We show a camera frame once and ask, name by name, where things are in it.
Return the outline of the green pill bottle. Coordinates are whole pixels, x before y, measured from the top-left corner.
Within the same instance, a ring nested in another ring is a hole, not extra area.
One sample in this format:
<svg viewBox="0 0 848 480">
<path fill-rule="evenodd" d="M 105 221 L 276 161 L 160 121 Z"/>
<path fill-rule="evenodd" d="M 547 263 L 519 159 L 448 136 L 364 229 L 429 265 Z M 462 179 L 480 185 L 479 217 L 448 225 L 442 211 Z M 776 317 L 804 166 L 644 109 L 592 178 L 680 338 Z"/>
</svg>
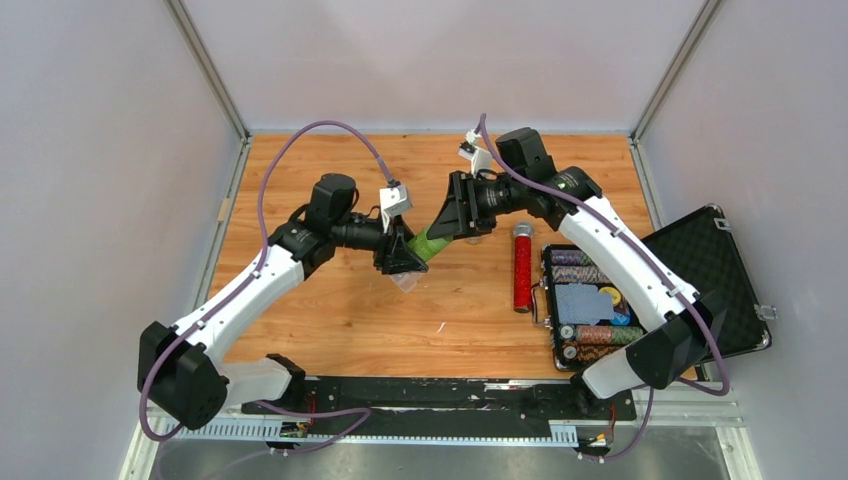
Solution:
<svg viewBox="0 0 848 480">
<path fill-rule="evenodd" d="M 425 263 L 441 253 L 453 241 L 452 236 L 430 239 L 428 232 L 429 229 L 424 228 L 406 243 L 407 247 Z"/>
</svg>

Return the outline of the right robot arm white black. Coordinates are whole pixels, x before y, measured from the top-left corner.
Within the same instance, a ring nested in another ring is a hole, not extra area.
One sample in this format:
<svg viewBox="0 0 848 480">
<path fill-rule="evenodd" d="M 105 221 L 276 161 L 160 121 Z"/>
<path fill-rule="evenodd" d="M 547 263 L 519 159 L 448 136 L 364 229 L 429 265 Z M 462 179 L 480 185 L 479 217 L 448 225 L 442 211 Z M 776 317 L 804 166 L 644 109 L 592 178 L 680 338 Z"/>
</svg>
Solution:
<svg viewBox="0 0 848 480">
<path fill-rule="evenodd" d="M 557 169 L 538 131 L 523 127 L 491 139 L 478 126 L 466 133 L 458 153 L 471 170 L 451 173 L 428 239 L 479 237 L 492 232 L 498 216 L 526 211 L 586 253 L 646 331 L 574 376 L 577 413 L 596 417 L 623 390 L 664 389 L 706 355 L 726 369 L 717 345 L 726 314 L 720 296 L 700 292 L 666 266 L 584 170 Z"/>
</svg>

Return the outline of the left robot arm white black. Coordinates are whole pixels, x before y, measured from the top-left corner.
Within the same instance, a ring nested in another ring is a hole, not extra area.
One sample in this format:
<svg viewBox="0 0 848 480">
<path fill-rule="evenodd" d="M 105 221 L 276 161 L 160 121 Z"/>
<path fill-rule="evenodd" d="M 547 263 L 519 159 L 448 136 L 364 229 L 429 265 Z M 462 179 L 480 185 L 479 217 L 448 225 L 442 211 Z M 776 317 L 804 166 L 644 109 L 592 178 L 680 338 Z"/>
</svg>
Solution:
<svg viewBox="0 0 848 480">
<path fill-rule="evenodd" d="M 309 201 L 267 236 L 257 256 L 215 296 L 173 325 L 155 321 L 140 336 L 139 413 L 154 403 L 178 425 L 197 430 L 223 408 L 269 400 L 283 413 L 306 400 L 302 370 L 279 354 L 253 363 L 224 361 L 244 331 L 283 295 L 331 260 L 337 249 L 370 251 L 387 276 L 424 273 L 425 260 L 407 245 L 413 234 L 402 218 L 412 207 L 405 185 L 379 191 L 379 214 L 356 211 L 353 178 L 330 173 Z"/>
</svg>

